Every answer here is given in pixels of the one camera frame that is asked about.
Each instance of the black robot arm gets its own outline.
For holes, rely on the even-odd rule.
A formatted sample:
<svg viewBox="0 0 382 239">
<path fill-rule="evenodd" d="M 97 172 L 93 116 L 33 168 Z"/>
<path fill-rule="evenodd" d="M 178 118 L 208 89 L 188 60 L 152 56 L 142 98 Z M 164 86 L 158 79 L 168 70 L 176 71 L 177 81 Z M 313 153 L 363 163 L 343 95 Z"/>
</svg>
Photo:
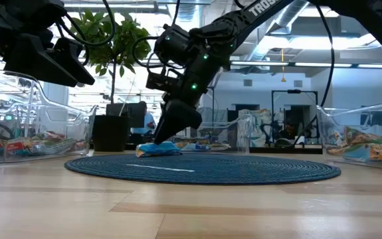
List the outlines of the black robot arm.
<svg viewBox="0 0 382 239">
<path fill-rule="evenodd" d="M 173 61 L 185 67 L 177 78 L 150 73 L 147 87 L 165 91 L 162 116 L 155 131 L 155 143 L 161 143 L 186 127 L 198 128 L 202 122 L 196 111 L 199 98 L 220 67 L 230 68 L 230 55 L 259 25 L 277 14 L 293 0 L 258 0 L 240 11 L 219 17 L 210 25 L 184 31 L 177 25 L 165 25 L 154 52 L 163 63 Z M 309 0 L 326 5 L 341 15 L 354 17 L 382 44 L 382 0 Z"/>
<path fill-rule="evenodd" d="M 48 28 L 66 15 L 61 0 L 0 0 L 0 55 L 5 70 L 75 86 L 94 79 L 78 61 L 83 45 L 68 38 L 51 43 Z"/>
</svg>

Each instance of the potted plant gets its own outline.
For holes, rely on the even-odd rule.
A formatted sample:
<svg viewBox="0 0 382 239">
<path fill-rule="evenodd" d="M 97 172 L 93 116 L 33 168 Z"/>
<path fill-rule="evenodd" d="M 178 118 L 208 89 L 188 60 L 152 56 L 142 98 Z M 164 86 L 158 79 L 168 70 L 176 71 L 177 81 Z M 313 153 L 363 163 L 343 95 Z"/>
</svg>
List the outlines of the potted plant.
<svg viewBox="0 0 382 239">
<path fill-rule="evenodd" d="M 147 37 L 148 31 L 140 28 L 140 24 L 127 13 L 122 13 L 124 20 L 116 23 L 116 32 L 113 39 L 107 44 L 90 47 L 89 63 L 96 66 L 96 73 L 103 76 L 106 73 L 112 77 L 110 101 L 114 104 L 116 73 L 122 77 L 128 69 L 135 74 L 132 56 L 132 46 L 141 37 Z M 93 14 L 86 10 L 74 22 L 82 30 L 89 42 L 102 42 L 112 32 L 112 25 L 108 15 L 104 13 Z M 151 51 L 146 40 L 141 41 L 135 49 L 136 56 L 143 60 Z M 97 151 L 123 151 L 130 134 L 130 118 L 107 112 L 106 116 L 96 116 L 93 129 L 93 142 Z"/>
</svg>

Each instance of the transparent container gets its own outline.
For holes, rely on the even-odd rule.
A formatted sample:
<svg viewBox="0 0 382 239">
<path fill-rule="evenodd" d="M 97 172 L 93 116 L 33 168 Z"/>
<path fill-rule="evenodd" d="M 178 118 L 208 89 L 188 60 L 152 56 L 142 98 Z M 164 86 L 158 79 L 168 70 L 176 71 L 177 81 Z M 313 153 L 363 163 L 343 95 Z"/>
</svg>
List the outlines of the transparent container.
<svg viewBox="0 0 382 239">
<path fill-rule="evenodd" d="M 382 168 L 382 104 L 354 110 L 318 106 L 318 119 L 327 161 Z"/>
<path fill-rule="evenodd" d="M 203 122 L 198 129 L 187 128 L 170 141 L 182 152 L 250 153 L 253 117 L 240 116 L 232 122 Z"/>
<path fill-rule="evenodd" d="M 95 112 L 51 102 L 32 77 L 0 70 L 0 163 L 87 154 Z"/>
</svg>

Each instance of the desk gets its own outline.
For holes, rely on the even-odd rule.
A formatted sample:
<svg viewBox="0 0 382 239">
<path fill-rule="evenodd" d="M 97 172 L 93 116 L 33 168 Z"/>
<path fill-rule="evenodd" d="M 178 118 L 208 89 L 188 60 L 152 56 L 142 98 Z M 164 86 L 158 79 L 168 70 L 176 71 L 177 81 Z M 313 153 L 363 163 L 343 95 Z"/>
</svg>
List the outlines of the desk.
<svg viewBox="0 0 382 239">
<path fill-rule="evenodd" d="M 269 155 L 322 161 L 322 155 Z M 72 158 L 0 165 L 0 239 L 382 238 L 382 169 L 269 186 L 120 181 L 64 168 Z"/>
</svg>

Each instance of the cable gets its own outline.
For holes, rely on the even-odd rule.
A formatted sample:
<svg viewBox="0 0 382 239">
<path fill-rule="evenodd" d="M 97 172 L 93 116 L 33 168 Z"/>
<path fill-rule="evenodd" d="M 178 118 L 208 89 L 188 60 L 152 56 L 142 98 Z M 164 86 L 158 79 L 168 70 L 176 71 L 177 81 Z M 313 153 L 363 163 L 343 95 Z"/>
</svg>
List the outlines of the cable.
<svg viewBox="0 0 382 239">
<path fill-rule="evenodd" d="M 151 72 L 151 70 L 150 70 L 150 67 L 149 67 L 149 62 L 151 61 L 151 58 L 152 58 L 152 56 L 155 54 L 155 52 L 153 52 L 153 53 L 151 53 L 150 54 L 150 56 L 149 56 L 149 58 L 148 58 L 148 61 L 146 62 L 146 70 L 148 71 L 148 74 L 151 74 L 152 72 Z"/>
<path fill-rule="evenodd" d="M 307 92 L 304 92 L 304 93 L 307 95 L 307 97 L 309 97 L 313 101 L 313 103 L 316 104 L 316 101 L 311 96 L 309 96 L 309 94 Z"/>
<path fill-rule="evenodd" d="M 235 4 L 236 4 L 240 9 L 245 8 L 245 6 L 242 5 L 242 4 L 239 2 L 239 0 L 233 0 L 233 1 L 235 2 Z"/>
<path fill-rule="evenodd" d="M 326 98 L 328 96 L 328 92 L 330 90 L 330 86 L 331 86 L 331 82 L 332 82 L 332 75 L 334 73 L 334 65 L 335 65 L 335 50 L 334 50 L 334 47 L 333 47 L 333 40 L 332 40 L 332 33 L 331 33 L 331 30 L 330 30 L 330 27 L 328 26 L 328 23 L 326 22 L 326 19 L 325 19 L 325 16 L 324 16 L 324 13 L 322 12 L 321 10 L 321 7 L 319 5 L 316 5 L 316 9 L 318 10 L 318 13 L 320 14 L 321 16 L 321 20 L 322 20 L 322 23 L 324 24 L 325 26 L 325 30 L 328 34 L 328 38 L 330 40 L 330 43 L 331 43 L 331 68 L 330 68 L 330 75 L 328 76 L 328 82 L 326 84 L 326 87 L 325 87 L 325 93 L 324 93 L 324 97 L 322 98 L 322 101 L 321 101 L 321 104 L 320 106 L 323 107 L 325 102 L 326 102 Z M 310 129 L 312 124 L 315 122 L 315 120 L 317 119 L 317 117 L 315 116 L 311 121 L 310 123 L 298 134 L 298 137 L 297 139 L 294 141 L 294 143 L 292 144 L 291 147 L 295 147 L 296 144 L 297 144 L 297 141 L 301 138 L 301 136 L 303 135 L 303 133 Z"/>
<path fill-rule="evenodd" d="M 179 14 L 179 7 L 180 7 L 180 0 L 177 0 L 176 2 L 176 9 L 175 9 L 175 14 L 173 16 L 173 21 L 171 22 L 171 25 L 173 26 L 174 24 L 176 24 L 176 19 L 177 19 L 177 16 Z M 178 68 L 178 67 L 175 67 L 171 64 L 169 64 L 168 62 L 166 62 L 164 59 L 162 59 L 162 57 L 158 57 L 158 60 L 162 63 L 162 64 L 156 64 L 156 65 L 153 65 L 153 66 L 150 66 L 149 65 L 149 60 L 151 59 L 151 56 L 153 56 L 153 53 L 149 56 L 149 60 L 146 62 L 146 65 L 144 63 L 142 63 L 136 56 L 136 47 L 138 47 L 138 44 L 141 42 L 141 41 L 144 41 L 144 40 L 157 40 L 158 37 L 152 37 L 152 36 L 149 36 L 149 37 L 142 37 L 138 40 L 136 40 L 136 42 L 133 44 L 132 46 L 132 56 L 133 56 L 133 59 L 135 60 L 135 62 L 142 66 L 142 67 L 145 67 L 147 68 L 147 71 L 148 73 L 151 73 L 151 70 L 150 68 L 159 68 L 159 67 L 163 67 L 163 66 L 168 66 L 170 68 L 174 68 L 174 69 L 177 69 L 177 70 L 181 70 L 181 69 L 184 69 L 184 67 L 182 68 Z"/>
<path fill-rule="evenodd" d="M 107 2 L 107 0 L 102 0 L 104 2 L 104 5 L 105 5 L 105 8 L 108 12 L 108 15 L 110 16 L 110 20 L 111 20 L 111 34 L 110 36 L 103 40 L 102 42 L 98 42 L 98 43 L 93 43 L 93 42 L 88 42 L 84 39 L 80 39 L 79 37 L 77 37 L 70 29 L 68 29 L 68 27 L 66 27 L 64 21 L 61 19 L 60 21 L 60 25 L 63 27 L 63 29 L 74 39 L 74 40 L 77 40 L 79 43 L 85 45 L 85 46 L 103 46 L 105 45 L 106 43 L 110 42 L 113 38 L 114 38 L 114 35 L 116 34 L 116 20 L 114 18 L 114 15 L 112 14 L 111 12 L 111 8 Z M 72 19 L 72 17 L 69 15 L 69 14 L 66 14 L 65 17 L 71 22 L 71 25 L 77 30 L 79 30 L 79 27 L 77 25 L 76 22 L 74 22 L 74 20 Z"/>
<path fill-rule="evenodd" d="M 176 10 L 175 10 L 175 15 L 173 17 L 173 21 L 171 22 L 171 25 L 173 26 L 174 24 L 176 24 L 176 18 L 177 18 L 177 15 L 179 14 L 179 6 L 180 6 L 180 0 L 177 0 L 176 1 Z"/>
<path fill-rule="evenodd" d="M 56 27 L 58 28 L 58 31 L 59 31 L 59 34 L 61 37 L 65 37 L 64 36 L 64 33 L 62 32 L 62 28 L 61 28 L 61 25 L 62 23 L 55 23 L 56 24 Z M 77 30 L 77 33 L 80 35 L 80 37 L 83 39 L 83 40 L 86 40 L 86 36 L 84 36 L 84 33 L 82 32 L 82 29 L 80 29 L 79 27 L 75 27 L 76 30 Z M 90 50 L 89 50 L 89 47 L 84 45 L 84 50 L 86 52 L 86 58 L 84 59 L 84 62 L 82 63 L 83 66 L 86 66 L 88 63 L 89 63 L 89 59 L 90 59 Z"/>
<path fill-rule="evenodd" d="M 135 79 L 136 79 L 136 74 L 135 74 L 135 76 L 133 77 L 132 86 L 130 86 L 129 94 L 127 94 L 127 97 L 126 97 L 126 99 L 124 100 L 123 107 L 122 107 L 122 109 L 120 110 L 120 114 L 119 114 L 119 116 L 122 115 L 123 110 L 124 110 L 124 106 L 127 104 L 127 100 L 129 99 L 130 92 L 132 92 L 132 88 L 133 88 L 133 86 L 134 86 L 134 84 L 135 84 Z"/>
<path fill-rule="evenodd" d="M 163 64 L 156 64 L 156 65 L 153 65 L 153 66 L 150 66 L 149 65 L 149 60 L 148 60 L 148 62 L 147 62 L 147 64 L 144 64 L 144 63 L 142 63 L 139 59 L 138 59 L 138 57 L 136 56 L 136 47 L 138 47 L 138 44 L 141 42 L 141 41 L 144 41 L 144 40 L 157 40 L 158 39 L 158 37 L 151 37 L 151 36 L 149 36 L 149 37 L 141 37 L 141 38 L 139 38 L 138 40 L 136 40 L 136 42 L 133 44 L 133 46 L 132 46 L 132 56 L 133 56 L 133 59 L 135 60 L 135 62 L 138 64 L 138 65 L 140 65 L 140 66 L 142 66 L 142 67 L 145 67 L 145 68 L 159 68 L 159 67 L 163 67 L 164 65 Z"/>
</svg>

